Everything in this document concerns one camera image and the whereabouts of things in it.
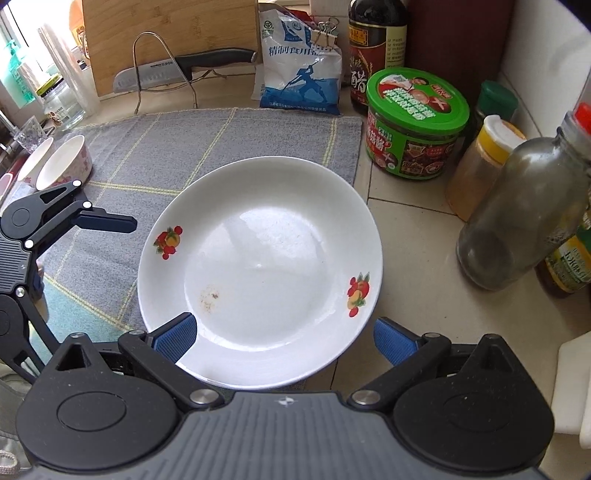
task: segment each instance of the plaid fabric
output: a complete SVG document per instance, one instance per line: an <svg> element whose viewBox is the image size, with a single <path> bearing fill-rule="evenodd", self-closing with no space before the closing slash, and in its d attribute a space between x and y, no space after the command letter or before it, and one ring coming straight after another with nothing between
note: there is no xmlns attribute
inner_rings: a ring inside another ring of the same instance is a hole
<svg viewBox="0 0 591 480"><path fill-rule="evenodd" d="M287 155L320 163L352 184L361 125L357 117L234 108L143 115L70 132L62 140L83 134L93 160L89 200L134 216L138 229L125 235L74 228L46 252L48 324L58 340L84 331L95 342L112 341L143 327L136 285L145 239L192 182L243 158Z"/></svg>

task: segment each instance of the salt bag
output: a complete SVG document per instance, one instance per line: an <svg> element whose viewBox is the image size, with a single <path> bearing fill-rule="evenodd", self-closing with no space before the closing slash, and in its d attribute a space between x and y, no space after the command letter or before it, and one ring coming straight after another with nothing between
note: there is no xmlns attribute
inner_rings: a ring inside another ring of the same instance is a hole
<svg viewBox="0 0 591 480"><path fill-rule="evenodd" d="M261 12L260 20L265 69L261 107L339 115L340 50L312 43L310 27L279 10Z"/></svg>

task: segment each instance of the bowl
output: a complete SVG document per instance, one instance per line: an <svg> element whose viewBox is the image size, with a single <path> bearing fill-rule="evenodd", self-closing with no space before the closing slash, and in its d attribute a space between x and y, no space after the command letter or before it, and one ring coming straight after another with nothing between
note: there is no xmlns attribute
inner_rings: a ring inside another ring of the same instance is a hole
<svg viewBox="0 0 591 480"><path fill-rule="evenodd" d="M163 211L142 251L138 298L150 331L195 316L181 368L261 390L336 359L381 282L378 229L353 187L316 163L258 157L203 176Z"/></svg>
<svg viewBox="0 0 591 480"><path fill-rule="evenodd" d="M33 187L37 184L37 178L43 166L56 151L53 138L47 138L39 145L22 166L17 175L18 181L23 181Z"/></svg>
<svg viewBox="0 0 591 480"><path fill-rule="evenodd" d="M45 163L37 178L37 190L72 180L85 182L92 169L92 159L84 135L65 141Z"/></svg>

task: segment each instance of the knife handle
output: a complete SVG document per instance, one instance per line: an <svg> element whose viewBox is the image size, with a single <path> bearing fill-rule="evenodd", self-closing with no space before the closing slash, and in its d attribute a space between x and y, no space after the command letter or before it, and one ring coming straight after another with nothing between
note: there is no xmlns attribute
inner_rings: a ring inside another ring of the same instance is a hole
<svg viewBox="0 0 591 480"><path fill-rule="evenodd" d="M191 81L193 78L192 67L214 69L232 63L253 63L256 60L256 52L248 48L217 48L189 55L179 55L174 59L187 80Z"/></svg>

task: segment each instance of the countertop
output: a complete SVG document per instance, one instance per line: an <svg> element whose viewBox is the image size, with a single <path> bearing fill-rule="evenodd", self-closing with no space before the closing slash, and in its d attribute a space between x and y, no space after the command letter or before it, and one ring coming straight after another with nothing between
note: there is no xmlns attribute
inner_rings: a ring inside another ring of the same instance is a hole
<svg viewBox="0 0 591 480"><path fill-rule="evenodd" d="M250 100L254 75L197 82L199 108L256 108ZM133 93L101 102L85 120L97 124L133 115ZM188 88L144 93L140 113L191 108ZM356 115L343 90L340 109ZM486 333L502 335L548 402L552 399L560 345L591 330L588 289L556 300L529 272L507 289L490 293L472 286L459 270L455 246L463 222L449 209L444 187L452 169L435 180L417 182L384 173L360 145L354 187L367 201L384 249L384 281L378 305L365 330L334 363L309 378L307 390L338 390L344 397L390 368L372 340L374 320L388 316L422 335L439 332L453 342L477 343ZM555 434L542 469L552 479L580 480L591 471L591 450L576 436Z"/></svg>

